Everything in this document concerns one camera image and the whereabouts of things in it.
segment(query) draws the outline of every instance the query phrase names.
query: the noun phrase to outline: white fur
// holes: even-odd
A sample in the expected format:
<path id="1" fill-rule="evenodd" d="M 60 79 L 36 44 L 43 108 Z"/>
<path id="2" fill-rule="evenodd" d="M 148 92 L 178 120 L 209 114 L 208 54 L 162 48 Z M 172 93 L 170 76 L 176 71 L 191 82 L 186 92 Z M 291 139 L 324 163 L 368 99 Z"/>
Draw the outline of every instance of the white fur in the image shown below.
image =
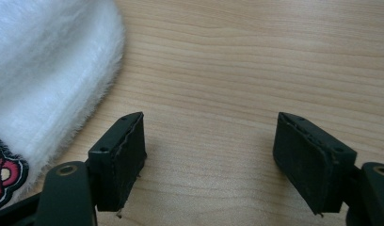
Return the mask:
<path id="1" fill-rule="evenodd" d="M 123 42 L 112 0 L 0 0 L 0 138 L 30 166 L 11 202 L 83 125 Z"/>

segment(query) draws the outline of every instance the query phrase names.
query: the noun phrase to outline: embroidered logo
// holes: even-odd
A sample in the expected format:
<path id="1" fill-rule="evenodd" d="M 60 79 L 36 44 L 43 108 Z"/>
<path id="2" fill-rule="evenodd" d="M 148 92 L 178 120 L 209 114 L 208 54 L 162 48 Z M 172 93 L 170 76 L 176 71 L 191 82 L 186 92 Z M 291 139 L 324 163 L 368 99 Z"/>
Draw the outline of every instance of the embroidered logo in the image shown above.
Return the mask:
<path id="1" fill-rule="evenodd" d="M 12 154 L 0 140 L 0 208 L 9 202 L 15 190 L 28 175 L 28 164 L 19 155 Z"/>

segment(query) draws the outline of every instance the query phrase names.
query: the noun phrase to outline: table surface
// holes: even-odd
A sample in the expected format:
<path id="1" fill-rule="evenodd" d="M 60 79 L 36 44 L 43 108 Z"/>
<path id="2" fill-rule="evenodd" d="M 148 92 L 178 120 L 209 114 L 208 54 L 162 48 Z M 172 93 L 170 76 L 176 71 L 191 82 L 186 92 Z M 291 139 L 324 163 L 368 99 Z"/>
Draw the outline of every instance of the table surface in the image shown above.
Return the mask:
<path id="1" fill-rule="evenodd" d="M 384 163 L 384 0 L 117 2 L 122 70 L 56 160 L 86 160 L 143 111 L 146 166 L 100 225 L 344 225 L 345 205 L 315 216 L 275 165 L 277 116 L 314 122 L 358 167 Z"/>

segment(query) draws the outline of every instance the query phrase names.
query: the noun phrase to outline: black clamp jaw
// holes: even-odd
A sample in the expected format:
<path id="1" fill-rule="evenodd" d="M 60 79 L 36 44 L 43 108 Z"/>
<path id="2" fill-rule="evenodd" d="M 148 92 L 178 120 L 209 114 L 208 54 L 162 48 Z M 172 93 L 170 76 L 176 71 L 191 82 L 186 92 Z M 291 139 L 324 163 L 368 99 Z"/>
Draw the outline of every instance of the black clamp jaw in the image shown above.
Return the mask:
<path id="1" fill-rule="evenodd" d="M 142 112 L 120 118 L 88 151 L 88 160 L 61 164 L 41 193 L 0 210 L 0 225 L 97 225 L 98 211 L 119 211 L 144 167 Z"/>
<path id="2" fill-rule="evenodd" d="M 384 164 L 354 166 L 357 153 L 310 121 L 278 116 L 275 162 L 315 214 L 349 206 L 348 226 L 384 226 Z"/>

